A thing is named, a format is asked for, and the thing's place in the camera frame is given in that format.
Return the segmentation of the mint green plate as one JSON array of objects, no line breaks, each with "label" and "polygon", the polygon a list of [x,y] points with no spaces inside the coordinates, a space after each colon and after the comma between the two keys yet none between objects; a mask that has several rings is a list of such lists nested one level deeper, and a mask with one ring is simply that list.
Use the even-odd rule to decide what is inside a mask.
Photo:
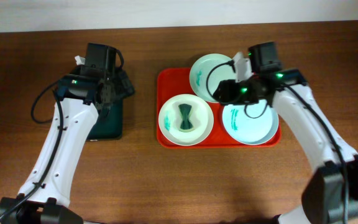
[{"label": "mint green plate", "polygon": [[[223,54],[208,54],[199,58],[191,67],[190,70],[190,85],[194,93],[203,100],[216,103],[206,89],[206,79],[210,71],[217,65],[230,61],[226,55]],[[223,65],[212,73],[208,80],[208,88],[211,93],[217,89],[219,82],[222,80],[235,79],[236,74],[232,71],[229,65]]]}]

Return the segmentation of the light blue plate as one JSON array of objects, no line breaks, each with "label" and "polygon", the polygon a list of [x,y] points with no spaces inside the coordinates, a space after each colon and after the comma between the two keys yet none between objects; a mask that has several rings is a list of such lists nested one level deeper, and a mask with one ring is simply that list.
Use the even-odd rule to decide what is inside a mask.
[{"label": "light blue plate", "polygon": [[251,146],[270,141],[279,127],[278,114],[266,100],[254,105],[224,106],[221,118],[230,137]]}]

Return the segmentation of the green sponge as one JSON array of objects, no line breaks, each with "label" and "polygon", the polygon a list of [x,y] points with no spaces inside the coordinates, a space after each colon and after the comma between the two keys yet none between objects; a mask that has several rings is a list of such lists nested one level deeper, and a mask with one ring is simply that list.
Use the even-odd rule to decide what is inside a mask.
[{"label": "green sponge", "polygon": [[193,129],[193,124],[190,121],[190,115],[192,112],[192,106],[188,104],[178,105],[178,109],[181,115],[180,129],[182,131],[191,131]]}]

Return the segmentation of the white plate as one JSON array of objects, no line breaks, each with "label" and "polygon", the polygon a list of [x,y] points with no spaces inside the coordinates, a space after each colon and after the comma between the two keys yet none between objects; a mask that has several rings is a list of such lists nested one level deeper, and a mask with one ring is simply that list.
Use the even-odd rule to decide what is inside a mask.
[{"label": "white plate", "polygon": [[[191,131],[180,129],[181,115],[178,105],[183,103],[192,106],[190,121],[193,124],[193,129]],[[204,141],[211,133],[214,126],[214,115],[205,100],[196,95],[180,94],[163,104],[157,121],[162,135],[168,141],[179,146],[194,146]]]}]

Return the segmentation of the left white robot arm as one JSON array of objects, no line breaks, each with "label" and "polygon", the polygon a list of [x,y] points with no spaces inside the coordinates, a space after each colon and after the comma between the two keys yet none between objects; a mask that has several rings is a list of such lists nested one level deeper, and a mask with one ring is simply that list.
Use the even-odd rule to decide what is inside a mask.
[{"label": "left white robot arm", "polygon": [[77,223],[68,207],[81,152],[88,141],[117,140],[123,131],[123,100],[135,93],[120,50],[89,43],[76,67],[47,88],[55,98],[50,129],[16,197],[0,201],[0,223]]}]

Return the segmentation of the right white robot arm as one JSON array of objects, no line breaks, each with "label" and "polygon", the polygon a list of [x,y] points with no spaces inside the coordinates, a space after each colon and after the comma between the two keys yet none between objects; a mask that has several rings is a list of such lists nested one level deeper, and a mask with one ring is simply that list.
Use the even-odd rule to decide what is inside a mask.
[{"label": "right white robot arm", "polygon": [[313,176],[301,205],[269,223],[347,223],[358,218],[358,152],[337,133],[319,108],[306,78],[284,69],[274,42],[249,47],[225,64],[236,74],[211,94],[221,105],[265,100],[282,117],[303,148]]}]

